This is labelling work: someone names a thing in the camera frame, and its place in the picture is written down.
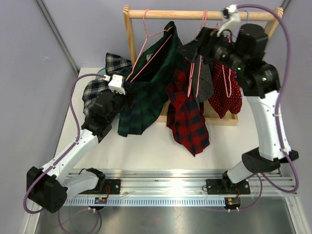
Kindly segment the navy white plaid skirt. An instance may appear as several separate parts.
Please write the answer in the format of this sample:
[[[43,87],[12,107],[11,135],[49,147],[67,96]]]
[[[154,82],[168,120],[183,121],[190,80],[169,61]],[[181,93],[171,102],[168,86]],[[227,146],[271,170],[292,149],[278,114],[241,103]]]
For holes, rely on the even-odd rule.
[[[125,59],[122,56],[106,53],[105,55],[105,67],[106,75],[111,76],[113,73],[119,73],[125,75],[128,71],[132,69],[132,62],[129,59]],[[95,79],[88,82],[86,85],[82,100],[83,100],[83,113],[88,116],[90,110],[93,108],[94,102],[97,95],[104,90],[107,90],[108,82],[106,82],[102,77],[96,76]]]

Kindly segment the pink wire hanger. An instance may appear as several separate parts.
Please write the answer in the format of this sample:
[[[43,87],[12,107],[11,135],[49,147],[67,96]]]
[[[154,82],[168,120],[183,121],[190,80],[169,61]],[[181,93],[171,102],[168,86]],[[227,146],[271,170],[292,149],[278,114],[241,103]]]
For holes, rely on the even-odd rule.
[[[218,29],[221,29],[221,25],[218,22],[216,23],[216,26]],[[227,41],[231,41],[232,34],[230,33],[230,36],[226,36],[226,37],[227,37]],[[224,65],[222,65],[222,72],[223,72],[223,78],[224,78],[226,97],[230,98],[232,95],[231,69],[229,69],[228,77],[226,77],[225,75]]]

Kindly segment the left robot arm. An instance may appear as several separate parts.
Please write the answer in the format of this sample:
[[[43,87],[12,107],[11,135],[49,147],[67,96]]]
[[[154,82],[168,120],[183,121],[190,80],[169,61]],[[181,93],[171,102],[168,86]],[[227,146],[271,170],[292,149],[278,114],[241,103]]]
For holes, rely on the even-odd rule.
[[[108,89],[100,92],[78,135],[59,155],[42,167],[31,167],[26,174],[26,194],[23,200],[24,209],[27,200],[31,200],[44,210],[55,213],[66,199],[85,191],[100,194],[106,187],[106,175],[95,168],[86,169],[74,177],[68,174],[73,167],[111,131],[116,115],[132,103],[131,97],[124,88],[124,78],[113,76]]]

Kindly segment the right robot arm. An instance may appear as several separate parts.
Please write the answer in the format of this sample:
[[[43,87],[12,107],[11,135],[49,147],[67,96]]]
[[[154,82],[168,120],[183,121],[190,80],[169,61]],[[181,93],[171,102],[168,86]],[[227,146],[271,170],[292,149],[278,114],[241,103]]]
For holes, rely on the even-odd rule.
[[[226,42],[222,30],[203,27],[194,40],[178,49],[190,62],[202,56],[235,71],[253,113],[259,146],[243,153],[242,160],[223,173],[219,185],[226,193],[237,191],[254,174],[272,172],[299,158],[288,144],[278,107],[282,94],[278,71],[263,60],[267,42],[260,25],[247,23],[240,27],[235,42]]]

